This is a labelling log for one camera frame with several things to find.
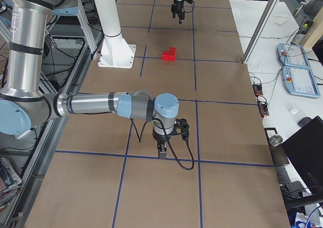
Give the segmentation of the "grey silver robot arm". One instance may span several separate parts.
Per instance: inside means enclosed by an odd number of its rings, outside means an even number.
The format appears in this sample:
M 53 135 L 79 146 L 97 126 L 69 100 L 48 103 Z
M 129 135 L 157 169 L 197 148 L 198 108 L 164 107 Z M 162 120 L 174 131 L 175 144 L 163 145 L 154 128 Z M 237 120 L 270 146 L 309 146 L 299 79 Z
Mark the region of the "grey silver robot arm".
M 34 126 L 68 115 L 116 113 L 153 123 L 158 157 L 173 150 L 172 136 L 188 141 L 188 125 L 177 118 L 178 99 L 170 93 L 151 96 L 146 90 L 68 95 L 42 75 L 47 23 L 51 15 L 76 16 L 92 52 L 96 43 L 87 26 L 81 0 L 9 0 L 12 3 L 7 74 L 1 88 L 1 132 L 19 135 Z

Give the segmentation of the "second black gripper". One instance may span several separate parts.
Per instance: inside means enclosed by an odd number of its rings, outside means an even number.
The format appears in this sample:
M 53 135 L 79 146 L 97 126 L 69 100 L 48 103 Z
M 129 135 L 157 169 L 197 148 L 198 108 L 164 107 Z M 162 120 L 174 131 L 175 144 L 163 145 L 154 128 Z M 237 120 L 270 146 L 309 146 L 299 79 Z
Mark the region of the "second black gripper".
M 171 6 L 172 18 L 174 19 L 176 15 L 179 18 L 179 24 L 182 24 L 183 19 L 185 18 L 185 12 L 183 10 L 183 4 L 172 4 Z

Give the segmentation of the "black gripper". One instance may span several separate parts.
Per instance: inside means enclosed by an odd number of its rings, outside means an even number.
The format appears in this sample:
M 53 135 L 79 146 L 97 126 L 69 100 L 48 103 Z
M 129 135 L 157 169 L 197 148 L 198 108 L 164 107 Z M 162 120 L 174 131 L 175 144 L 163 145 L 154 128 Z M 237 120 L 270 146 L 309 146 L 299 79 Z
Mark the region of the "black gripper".
M 154 140 L 157 142 L 157 148 L 158 148 L 158 158 L 159 159 L 166 159 L 167 157 L 167 149 L 166 149 L 166 142 L 167 139 L 165 135 L 160 135 L 157 132 L 153 132 L 152 134 Z

